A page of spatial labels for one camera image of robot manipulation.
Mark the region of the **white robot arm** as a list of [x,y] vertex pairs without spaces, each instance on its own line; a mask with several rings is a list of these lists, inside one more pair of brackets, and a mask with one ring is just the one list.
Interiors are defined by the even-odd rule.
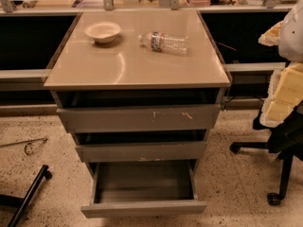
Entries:
[[279,56],[290,62],[272,74],[268,97],[261,108],[259,123],[275,128],[303,100],[303,0],[299,0],[281,22],[263,33],[258,42],[277,45]]

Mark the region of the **white foam-padded gripper body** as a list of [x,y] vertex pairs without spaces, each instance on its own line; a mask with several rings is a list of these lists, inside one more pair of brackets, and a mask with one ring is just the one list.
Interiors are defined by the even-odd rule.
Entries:
[[260,44],[277,45],[279,55],[290,62],[283,70],[275,70],[270,78],[259,116],[264,127],[275,128],[283,123],[303,100],[302,33],[301,25],[296,25],[292,28],[280,21],[258,38]]

